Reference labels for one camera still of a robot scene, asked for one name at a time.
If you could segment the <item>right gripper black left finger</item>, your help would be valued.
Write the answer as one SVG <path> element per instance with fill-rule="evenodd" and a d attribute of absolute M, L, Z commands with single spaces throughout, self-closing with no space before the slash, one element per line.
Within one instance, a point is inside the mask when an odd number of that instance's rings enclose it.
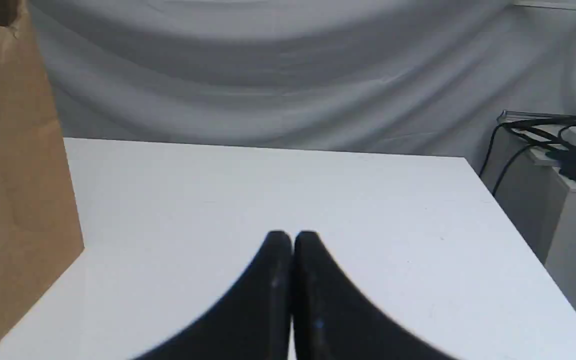
<path fill-rule="evenodd" d="M 270 231 L 231 288 L 192 324 L 142 360 L 286 360 L 293 245 Z"/>

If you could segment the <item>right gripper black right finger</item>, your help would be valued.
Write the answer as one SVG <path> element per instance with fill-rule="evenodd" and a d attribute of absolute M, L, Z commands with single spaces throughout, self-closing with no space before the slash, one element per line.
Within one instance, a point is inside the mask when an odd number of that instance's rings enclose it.
<path fill-rule="evenodd" d="M 294 348 L 298 360 L 450 358 L 371 303 L 314 231 L 294 243 Z"/>

